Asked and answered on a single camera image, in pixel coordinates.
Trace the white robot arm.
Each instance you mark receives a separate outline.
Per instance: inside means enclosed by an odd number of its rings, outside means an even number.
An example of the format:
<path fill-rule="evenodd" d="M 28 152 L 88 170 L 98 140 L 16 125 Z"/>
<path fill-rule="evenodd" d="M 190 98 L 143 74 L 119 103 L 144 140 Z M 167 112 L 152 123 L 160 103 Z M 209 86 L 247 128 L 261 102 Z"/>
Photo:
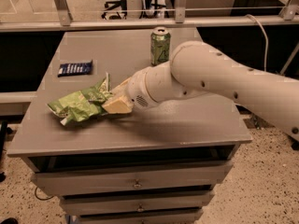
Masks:
<path fill-rule="evenodd" d="M 298 92 L 297 79 L 247 67 L 205 42 L 187 41 L 175 48 L 168 62 L 124 80 L 103 108 L 109 114 L 125 114 L 215 93 L 299 140 Z"/>

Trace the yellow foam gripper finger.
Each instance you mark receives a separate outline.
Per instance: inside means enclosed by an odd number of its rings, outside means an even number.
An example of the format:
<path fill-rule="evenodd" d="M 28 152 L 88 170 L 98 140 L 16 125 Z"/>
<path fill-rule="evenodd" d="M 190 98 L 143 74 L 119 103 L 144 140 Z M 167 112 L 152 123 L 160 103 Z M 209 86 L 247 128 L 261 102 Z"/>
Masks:
<path fill-rule="evenodd" d="M 120 93 L 124 93 L 128 83 L 130 81 L 130 78 L 128 77 L 127 79 L 125 79 L 121 84 L 119 84 L 118 86 L 116 86 L 115 88 L 113 88 L 111 90 L 111 93 L 113 95 L 117 95 L 117 94 L 120 94 Z"/>
<path fill-rule="evenodd" d="M 134 104 L 127 96 L 122 95 L 119 97 L 112 97 L 106 101 L 102 107 L 108 114 L 128 114 L 132 112 Z"/>

